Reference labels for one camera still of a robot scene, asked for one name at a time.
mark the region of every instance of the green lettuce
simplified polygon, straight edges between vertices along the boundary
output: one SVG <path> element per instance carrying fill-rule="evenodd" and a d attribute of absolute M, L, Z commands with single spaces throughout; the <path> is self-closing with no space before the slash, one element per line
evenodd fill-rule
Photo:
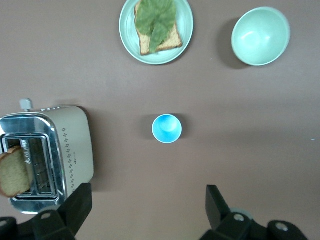
<path fill-rule="evenodd" d="M 150 39 L 150 53 L 155 53 L 174 27 L 176 5 L 174 0 L 142 0 L 136 13 L 135 27 Z"/>

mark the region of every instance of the toast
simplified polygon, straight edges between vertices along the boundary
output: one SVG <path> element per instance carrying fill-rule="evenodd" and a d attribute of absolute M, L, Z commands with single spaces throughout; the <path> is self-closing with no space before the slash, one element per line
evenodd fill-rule
<path fill-rule="evenodd" d="M 141 1 L 142 0 L 140 0 L 134 7 L 134 16 L 135 16 L 134 22 L 136 22 L 137 12 L 138 12 Z M 140 54 L 142 56 L 150 54 L 149 47 L 150 47 L 151 37 L 148 35 L 141 34 L 137 28 L 136 28 L 136 32 L 138 33 L 138 36 L 139 36 Z M 180 48 L 182 47 L 182 45 L 183 45 L 183 42 L 180 37 L 178 27 L 177 27 L 177 21 L 176 21 L 174 23 L 173 28 L 170 30 L 168 34 L 168 38 L 156 48 L 156 52 Z"/>
<path fill-rule="evenodd" d="M 0 194 L 13 198 L 30 187 L 23 149 L 15 146 L 0 154 Z"/>

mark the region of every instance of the blue cup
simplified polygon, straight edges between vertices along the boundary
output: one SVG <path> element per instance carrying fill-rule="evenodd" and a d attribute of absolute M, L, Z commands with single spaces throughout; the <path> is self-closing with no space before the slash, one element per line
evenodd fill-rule
<path fill-rule="evenodd" d="M 160 115 L 152 124 L 152 133 L 159 142 L 171 144 L 180 138 L 182 125 L 179 119 L 171 114 Z"/>

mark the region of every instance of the light green plate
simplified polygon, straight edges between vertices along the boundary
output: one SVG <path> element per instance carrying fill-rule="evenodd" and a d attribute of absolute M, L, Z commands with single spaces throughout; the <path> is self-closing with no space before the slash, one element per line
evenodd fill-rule
<path fill-rule="evenodd" d="M 176 23 L 182 39 L 182 47 L 141 56 L 134 13 L 138 2 L 139 0 L 127 0 L 121 11 L 119 30 L 124 47 L 135 59 L 145 64 L 161 65 L 173 61 L 187 48 L 194 30 L 194 17 L 189 3 L 187 0 L 175 0 Z"/>

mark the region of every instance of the bowl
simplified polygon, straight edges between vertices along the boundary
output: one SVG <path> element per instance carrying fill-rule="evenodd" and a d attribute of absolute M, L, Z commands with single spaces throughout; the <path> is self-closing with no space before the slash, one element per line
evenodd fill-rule
<path fill-rule="evenodd" d="M 272 63 L 286 50 L 290 25 L 284 14 L 272 7 L 258 7 L 244 14 L 234 26 L 231 44 L 235 55 L 251 66 Z"/>

